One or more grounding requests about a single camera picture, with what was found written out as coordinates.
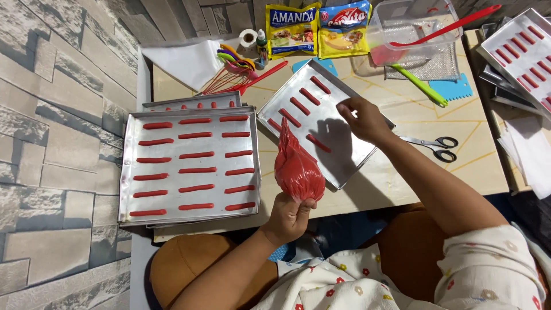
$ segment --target clear plastic container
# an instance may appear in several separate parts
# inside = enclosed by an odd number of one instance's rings
[[[378,66],[423,62],[459,39],[463,28],[417,45],[394,47],[390,42],[415,42],[456,21],[457,14],[449,0],[388,0],[373,10],[365,39]]]

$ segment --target red spatula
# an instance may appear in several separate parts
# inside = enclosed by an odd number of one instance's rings
[[[489,8],[486,8],[486,9],[483,9],[483,10],[480,10],[476,13],[473,13],[465,18],[462,18],[458,21],[456,21],[455,23],[452,23],[448,26],[445,26],[444,28],[434,32],[434,33],[431,33],[430,35],[424,37],[424,38],[421,38],[415,42],[411,42],[411,43],[398,43],[398,42],[389,42],[390,45],[392,46],[395,46],[395,47],[403,47],[403,46],[411,46],[411,45],[416,45],[416,44],[421,44],[421,43],[425,43],[427,42],[428,40],[430,39],[433,39],[439,35],[442,35],[444,33],[447,33],[447,32],[450,32],[452,30],[455,30],[459,27],[462,27],[470,22],[473,22],[481,17],[484,17],[488,14],[492,14],[494,13],[495,11],[499,10],[499,8],[501,8],[501,4],[497,4],[495,6],[491,6]]]

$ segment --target wooden table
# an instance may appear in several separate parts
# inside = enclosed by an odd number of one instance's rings
[[[446,108],[433,104],[410,81],[385,81],[383,69],[370,67],[367,56],[339,58],[333,60],[333,63],[338,72],[338,78],[361,96],[378,105],[381,111],[397,124],[395,133],[426,140],[450,136],[459,141],[459,146],[453,149],[457,154],[457,161],[450,164],[437,160],[430,149],[417,146],[435,163],[483,195],[506,192],[509,188],[460,41],[456,42],[456,50],[460,71],[467,76],[473,88],[473,96],[450,101]],[[271,61],[268,68],[284,60],[288,60],[289,64],[248,88],[241,101],[260,109],[293,74],[292,64],[308,58],[310,56],[291,55]],[[194,95],[193,91],[156,67],[153,69],[153,93],[155,101]],[[275,141],[277,140],[269,132],[259,129],[258,146],[262,186],[261,205],[257,215],[158,228],[154,232],[154,241],[167,241],[180,234],[217,233],[264,224],[272,210],[275,196],[281,192],[273,173],[277,155]],[[342,190],[333,193],[326,189],[318,203],[318,208],[311,211],[310,217],[379,209],[418,201],[413,190],[396,172],[386,156],[381,151],[377,151]]]
[[[486,66],[486,60],[476,51],[476,48],[482,43],[476,30],[468,30],[464,32],[463,40],[466,46],[469,48],[469,56],[471,58],[471,65],[475,72],[480,72]],[[521,109],[513,108],[509,105],[490,100],[492,97],[491,92],[494,86],[480,78],[477,78],[479,87],[480,98],[484,107],[488,111],[488,122],[491,129],[494,131],[495,138],[499,138],[501,134],[506,130],[505,121],[512,119],[519,119],[522,117],[535,116],[545,134],[547,141],[551,143],[551,122],[546,118],[536,115]],[[524,177],[518,170],[518,167],[507,155],[505,150],[498,146],[498,154],[502,158],[503,170],[509,183],[509,188],[513,191],[527,191],[532,190],[530,186],[526,184]]]

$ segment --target amanda margarine packet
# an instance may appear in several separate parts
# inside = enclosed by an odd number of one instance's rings
[[[303,9],[266,5],[266,30],[270,59],[296,51],[317,55],[318,10],[316,2]]]
[[[365,29],[371,10],[372,6],[367,0],[321,8],[318,57],[324,59],[369,53]]]

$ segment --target person's hand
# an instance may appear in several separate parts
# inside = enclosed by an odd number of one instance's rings
[[[316,201],[308,198],[300,206],[286,193],[275,197],[270,219],[260,227],[266,238],[275,246],[297,240],[306,231],[310,209],[316,208]]]
[[[337,110],[350,125],[356,137],[377,145],[393,135],[379,108],[362,97],[352,97],[337,104]]]

